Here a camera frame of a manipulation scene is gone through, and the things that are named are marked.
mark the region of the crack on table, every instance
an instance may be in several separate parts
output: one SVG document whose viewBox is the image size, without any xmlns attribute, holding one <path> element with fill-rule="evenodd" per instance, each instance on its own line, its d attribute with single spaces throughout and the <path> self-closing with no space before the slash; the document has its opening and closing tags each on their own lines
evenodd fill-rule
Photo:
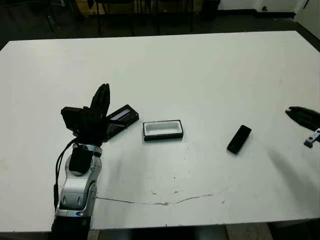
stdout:
<svg viewBox="0 0 320 240">
<path fill-rule="evenodd" d="M 192 199 L 200 199 L 200 198 L 205 198 L 205 197 L 218 196 L 220 193 L 222 193 L 223 191 L 227 190 L 228 188 L 229 188 L 229 187 L 227 186 L 227 187 L 223 188 L 222 190 L 220 190 L 220 191 L 219 191 L 218 193 L 216 193 L 216 194 L 204 194 L 204 195 L 199 195 L 199 196 L 190 196 L 190 197 L 184 198 L 184 199 L 179 200 L 179 201 L 135 202 L 135 201 L 121 200 L 121 199 L 101 197 L 101 196 L 97 196 L 96 198 L 97 198 L 97 199 L 101 199 L 101 200 L 107 200 L 107 201 L 125 203 L 125 204 L 169 206 L 169 205 L 174 205 L 174 204 L 180 204 L 180 203 L 183 203 L 183 202 L 185 202 L 185 201 L 192 200 Z"/>
</svg>

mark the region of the table surface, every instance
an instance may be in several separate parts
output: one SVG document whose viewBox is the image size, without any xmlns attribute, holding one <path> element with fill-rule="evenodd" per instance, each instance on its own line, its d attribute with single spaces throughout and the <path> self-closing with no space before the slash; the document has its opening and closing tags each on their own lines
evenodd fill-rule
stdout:
<svg viewBox="0 0 320 240">
<path fill-rule="evenodd" d="M 50 230 L 73 138 L 60 110 L 102 83 L 109 113 L 129 104 L 140 120 L 102 146 L 93 229 L 320 217 L 320 144 L 285 114 L 320 111 L 320 54 L 295 31 L 11 41 L 0 78 L 0 232 Z M 142 122 L 176 119 L 182 140 L 143 141 Z"/>
</svg>

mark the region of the chair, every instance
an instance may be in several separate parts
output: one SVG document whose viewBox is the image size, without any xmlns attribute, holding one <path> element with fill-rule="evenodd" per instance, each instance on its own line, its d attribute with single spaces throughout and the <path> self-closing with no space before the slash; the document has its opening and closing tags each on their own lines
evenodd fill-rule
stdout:
<svg viewBox="0 0 320 240">
<path fill-rule="evenodd" d="M 164 2 L 164 3 L 173 3 L 176 2 L 176 13 L 179 12 L 179 4 L 181 2 L 186 2 L 185 3 L 185 10 L 184 12 L 188 12 L 188 6 L 189 6 L 189 1 L 191 2 L 191 9 L 190 9 L 190 31 L 193 31 L 193 26 L 194 26 L 194 0 L 155 0 L 155 8 L 156 8 L 156 32 L 159 34 L 159 2 Z"/>
<path fill-rule="evenodd" d="M 102 4 L 102 8 L 104 11 L 105 15 L 110 15 L 110 5 L 111 4 L 131 4 L 131 34 L 132 36 L 135 35 L 135 18 L 134 18 L 134 14 L 135 14 L 135 0 L 95 0 L 95 4 L 96 4 L 96 14 L 97 14 L 97 23 L 98 23 L 98 32 L 99 35 L 101 35 L 101 21 L 100 21 L 100 11 L 99 11 L 99 4 Z"/>
</svg>

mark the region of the dark floor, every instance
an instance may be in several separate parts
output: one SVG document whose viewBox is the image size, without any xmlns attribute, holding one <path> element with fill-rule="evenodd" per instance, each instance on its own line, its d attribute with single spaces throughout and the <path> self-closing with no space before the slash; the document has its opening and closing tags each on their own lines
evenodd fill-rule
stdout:
<svg viewBox="0 0 320 240">
<path fill-rule="evenodd" d="M 53 6 L 56 22 L 50 18 L 53 31 L 48 24 L 46 13 L 38 4 L 8 8 L 0 7 L 0 49 L 8 41 L 33 39 L 129 37 L 132 35 L 130 18 L 113 15 L 102 18 L 102 34 L 98 34 L 97 19 L 85 17 L 75 20 L 71 12 L 60 5 Z M 157 35 L 155 18 L 136 14 L 134 17 L 135 36 Z M 231 33 L 254 31 L 296 30 L 320 51 L 320 40 L 291 18 L 257 18 L 250 14 L 226 14 L 218 12 L 215 19 L 201 20 L 194 15 L 192 34 Z M 160 18 L 160 35 L 191 34 L 190 17 L 186 14 L 166 14 Z"/>
</svg>

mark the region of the white wall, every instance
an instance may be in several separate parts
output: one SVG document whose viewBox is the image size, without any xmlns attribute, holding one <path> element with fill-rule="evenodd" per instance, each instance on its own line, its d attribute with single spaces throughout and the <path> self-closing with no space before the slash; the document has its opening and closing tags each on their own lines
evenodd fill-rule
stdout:
<svg viewBox="0 0 320 240">
<path fill-rule="evenodd" d="M 305 9 L 302 9 L 294 18 L 320 39 L 320 2 L 310 0 Z"/>
<path fill-rule="evenodd" d="M 268 12 L 297 13 L 307 0 L 221 0 L 219 10 L 255 9 L 262 12 L 266 6 Z"/>
</svg>

